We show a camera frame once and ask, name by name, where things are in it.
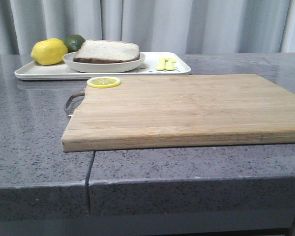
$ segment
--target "wooden cutting board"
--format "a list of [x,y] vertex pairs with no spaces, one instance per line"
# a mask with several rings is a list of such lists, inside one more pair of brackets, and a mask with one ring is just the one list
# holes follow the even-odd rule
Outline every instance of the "wooden cutting board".
[[121,77],[85,90],[65,152],[295,143],[295,94],[258,75]]

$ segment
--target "slice of bread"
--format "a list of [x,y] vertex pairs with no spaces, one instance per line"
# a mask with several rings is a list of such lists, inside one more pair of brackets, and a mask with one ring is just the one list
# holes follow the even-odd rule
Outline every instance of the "slice of bread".
[[139,57],[139,46],[134,43],[87,39],[75,54],[73,61],[105,64],[134,61]]

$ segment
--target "gray countertop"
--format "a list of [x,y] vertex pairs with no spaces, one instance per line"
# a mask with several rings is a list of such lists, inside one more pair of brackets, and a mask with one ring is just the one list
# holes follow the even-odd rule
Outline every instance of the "gray countertop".
[[[184,55],[192,74],[259,74],[295,93],[295,54]],[[0,220],[295,207],[295,144],[64,153],[85,81],[21,81],[0,56]]]

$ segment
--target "white bowl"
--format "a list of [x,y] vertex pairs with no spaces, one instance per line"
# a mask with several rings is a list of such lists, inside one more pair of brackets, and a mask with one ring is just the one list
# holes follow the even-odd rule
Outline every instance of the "white bowl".
[[140,58],[138,60],[122,62],[122,63],[109,63],[109,64],[94,64],[94,63],[82,63],[72,61],[76,52],[68,53],[63,56],[63,61],[71,69],[86,72],[86,73],[119,73],[124,71],[133,70],[139,67],[144,59],[145,55],[140,53]]

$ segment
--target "lemon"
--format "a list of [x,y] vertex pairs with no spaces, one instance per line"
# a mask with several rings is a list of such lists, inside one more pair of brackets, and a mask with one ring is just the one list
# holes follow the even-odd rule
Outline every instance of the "lemon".
[[68,49],[61,39],[50,38],[36,43],[30,56],[41,65],[52,65],[61,62],[67,53]]
[[79,34],[73,34],[67,37],[64,41],[66,47],[68,48],[68,52],[76,52],[80,49],[81,45],[85,42],[85,39]]
[[121,84],[120,78],[116,77],[92,77],[87,81],[88,86],[93,88],[111,88]]

